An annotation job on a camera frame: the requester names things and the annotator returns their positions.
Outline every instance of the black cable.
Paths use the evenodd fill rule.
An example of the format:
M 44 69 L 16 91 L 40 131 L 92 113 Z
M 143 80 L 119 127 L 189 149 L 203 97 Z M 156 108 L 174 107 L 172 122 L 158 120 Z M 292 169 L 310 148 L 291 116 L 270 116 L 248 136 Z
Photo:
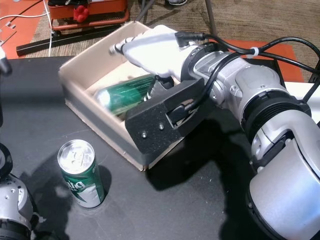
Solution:
M 320 80 L 318 79 L 317 81 L 315 81 L 315 83 L 312 85 L 312 87 L 309 89 L 309 91 L 304 95 L 303 101 L 305 103 L 308 102 L 308 100 L 311 98 L 312 94 L 314 94 L 314 92 L 317 90 L 319 85 L 320 85 Z
M 28 6 L 25 10 L 23 10 L 22 12 L 20 12 L 19 14 L 17 15 L 22 15 L 23 13 L 25 13 L 26 11 L 28 11 L 30 8 L 32 8 L 33 6 L 37 5 L 38 3 L 41 3 L 43 0 L 39 0 L 37 2 L 35 2 L 34 4 Z M 17 16 L 15 16 L 14 18 L 11 19 L 11 23 L 17 18 Z
M 242 48 L 242 47 L 238 47 L 235 45 L 232 45 L 228 42 L 226 42 L 225 40 L 223 40 L 222 38 L 216 36 L 216 35 L 211 35 L 211 34 L 205 34 L 204 37 L 206 39 L 213 39 L 215 40 L 217 43 L 222 44 L 223 46 L 225 46 L 228 49 L 231 49 L 239 54 L 247 54 L 247 55 L 253 55 L 255 53 L 254 49 L 246 49 L 246 48 Z
M 309 48 L 311 48 L 317 54 L 318 58 L 320 58 L 320 50 L 314 44 L 312 44 L 308 40 L 305 40 L 300 37 L 295 37 L 295 36 L 280 37 L 276 40 L 273 40 L 273 41 L 267 43 L 266 45 L 259 47 L 259 52 L 264 52 L 264 51 L 268 50 L 269 48 L 271 48 L 279 43 L 283 43 L 283 42 L 298 42 L 298 43 L 304 44 L 304 45 L 308 46 Z
M 314 73 L 314 74 L 320 74 L 320 70 L 314 69 L 313 67 L 310 67 L 310 66 L 305 65 L 305 64 L 303 64 L 301 62 L 292 60 L 290 58 L 286 58 L 284 56 L 279 56 L 279 55 L 276 55 L 276 54 L 273 54 L 273 53 L 269 53 L 269 52 L 260 52 L 259 56 L 267 57 L 267 58 L 271 58 L 271 59 L 275 59 L 275 60 L 279 60 L 279 61 L 291 64 L 291 65 L 297 66 L 297 67 L 299 67 L 301 69 L 304 69 L 304 70 L 306 70 L 308 72 L 311 72 L 311 73 Z
M 228 56 L 226 56 L 224 59 L 222 59 L 214 68 L 214 70 L 211 72 L 211 75 L 208 79 L 208 81 L 206 82 L 204 89 L 201 93 L 201 95 L 195 99 L 194 101 L 192 101 L 191 103 L 187 104 L 184 108 L 184 110 L 186 112 L 191 111 L 195 108 L 197 108 L 205 99 L 206 97 L 210 94 L 210 90 L 214 84 L 214 82 L 217 79 L 217 76 L 219 74 L 219 72 L 230 62 L 232 62 L 233 60 L 239 58 L 241 55 L 244 55 L 244 53 L 238 53 L 238 52 L 234 52 Z

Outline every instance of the shoe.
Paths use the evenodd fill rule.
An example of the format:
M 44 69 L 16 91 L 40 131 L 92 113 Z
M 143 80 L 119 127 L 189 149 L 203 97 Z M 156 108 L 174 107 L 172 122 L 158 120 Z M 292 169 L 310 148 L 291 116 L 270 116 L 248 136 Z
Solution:
M 181 6 L 186 4 L 188 0 L 166 0 L 167 3 L 173 6 Z

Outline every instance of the cable tie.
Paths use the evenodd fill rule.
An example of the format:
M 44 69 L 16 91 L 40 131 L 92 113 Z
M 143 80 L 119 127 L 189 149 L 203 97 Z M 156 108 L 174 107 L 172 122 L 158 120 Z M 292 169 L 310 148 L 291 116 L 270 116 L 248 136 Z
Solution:
M 246 56 L 247 59 L 252 59 L 253 57 L 256 57 L 259 55 L 259 48 L 257 48 L 256 46 L 251 47 L 250 49 L 254 50 L 254 54 L 248 54 Z

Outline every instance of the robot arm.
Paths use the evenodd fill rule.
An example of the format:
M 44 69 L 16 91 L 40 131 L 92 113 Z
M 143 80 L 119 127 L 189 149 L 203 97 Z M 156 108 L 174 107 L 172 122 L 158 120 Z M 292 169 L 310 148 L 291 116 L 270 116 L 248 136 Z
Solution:
M 237 58 L 218 72 L 209 100 L 185 111 L 231 53 L 216 43 L 180 44 L 173 32 L 157 33 L 156 27 L 113 47 L 150 73 L 180 80 L 127 112 L 125 125 L 137 147 L 156 152 L 181 139 L 206 116 L 208 103 L 229 109 L 251 143 L 257 172 L 248 193 L 252 216 L 272 238 L 309 240 L 320 230 L 320 129 L 309 106 L 289 94 L 274 70 Z

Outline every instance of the can lid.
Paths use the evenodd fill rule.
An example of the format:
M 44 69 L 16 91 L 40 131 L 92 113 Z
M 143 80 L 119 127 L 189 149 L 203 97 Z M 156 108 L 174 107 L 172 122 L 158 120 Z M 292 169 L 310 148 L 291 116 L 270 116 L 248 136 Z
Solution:
M 68 141 L 58 152 L 59 166 L 68 174 L 83 173 L 91 166 L 94 159 L 94 148 L 80 139 Z

